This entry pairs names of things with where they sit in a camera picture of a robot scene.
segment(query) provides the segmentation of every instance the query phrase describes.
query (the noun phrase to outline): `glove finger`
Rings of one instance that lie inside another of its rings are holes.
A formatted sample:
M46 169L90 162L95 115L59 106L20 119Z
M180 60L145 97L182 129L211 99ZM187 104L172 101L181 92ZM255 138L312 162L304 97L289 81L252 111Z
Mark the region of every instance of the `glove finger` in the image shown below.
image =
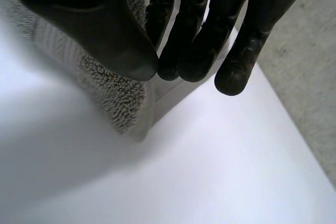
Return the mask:
M295 0L249 0L236 42L215 77L223 94L240 94L276 22Z
M175 0L150 0L146 8L146 32L154 48L158 50L169 19L172 15Z
M178 77L179 56L189 47L203 21L207 0L181 0L180 10L159 58L159 76L164 80Z
M177 65L182 79L190 82L206 77L230 36L246 0L211 0L209 15L190 49Z

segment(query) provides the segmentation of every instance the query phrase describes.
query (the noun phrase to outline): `white surface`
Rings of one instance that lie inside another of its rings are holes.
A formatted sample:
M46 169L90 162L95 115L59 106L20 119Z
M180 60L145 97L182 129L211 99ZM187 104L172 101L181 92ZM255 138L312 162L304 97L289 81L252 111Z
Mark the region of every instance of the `white surface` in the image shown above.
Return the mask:
M134 144L0 27L0 223L336 223L336 193L258 67L237 97L211 78Z

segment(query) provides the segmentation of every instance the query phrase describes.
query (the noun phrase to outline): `black glove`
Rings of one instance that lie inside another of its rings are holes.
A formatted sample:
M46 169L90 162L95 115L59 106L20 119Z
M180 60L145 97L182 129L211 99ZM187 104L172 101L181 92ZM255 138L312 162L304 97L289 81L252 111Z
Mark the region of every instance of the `black glove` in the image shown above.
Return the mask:
M148 81L158 57L125 0L20 0L114 73Z
M249 0L235 44L215 78L220 92L237 95L243 91L273 26L294 1ZM159 76L164 80L178 76L190 82L202 80L229 38L244 2L211 0L209 15L198 33L207 0L181 0L180 12L159 58ZM146 9L146 31L156 49L173 5L174 0L150 0Z

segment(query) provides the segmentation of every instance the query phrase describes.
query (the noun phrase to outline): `fingertip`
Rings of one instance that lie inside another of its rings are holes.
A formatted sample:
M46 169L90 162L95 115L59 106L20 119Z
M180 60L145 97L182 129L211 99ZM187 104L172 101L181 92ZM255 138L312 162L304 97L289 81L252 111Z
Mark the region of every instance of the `fingertip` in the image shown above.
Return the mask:
M234 70L219 71L215 76L216 89L225 95L239 95L245 89L247 80L244 74L236 73Z

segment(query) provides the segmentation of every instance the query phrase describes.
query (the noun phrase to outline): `gray towel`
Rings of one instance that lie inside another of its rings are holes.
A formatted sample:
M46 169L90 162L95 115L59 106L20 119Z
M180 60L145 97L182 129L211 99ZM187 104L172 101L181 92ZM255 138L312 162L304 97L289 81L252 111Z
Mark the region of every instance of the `gray towel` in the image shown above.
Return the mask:
M127 0L142 26L148 1ZM179 5L179 0L176 0L163 44L173 26ZM31 13L18 0L0 0L0 7L20 33L74 76L90 94L97 108L109 119L111 126L127 138L142 140L153 123L207 79L199 83L188 83L180 78L166 82L156 75L145 83L121 77L104 68L71 38ZM218 69L232 42L233 39L224 47L208 77Z

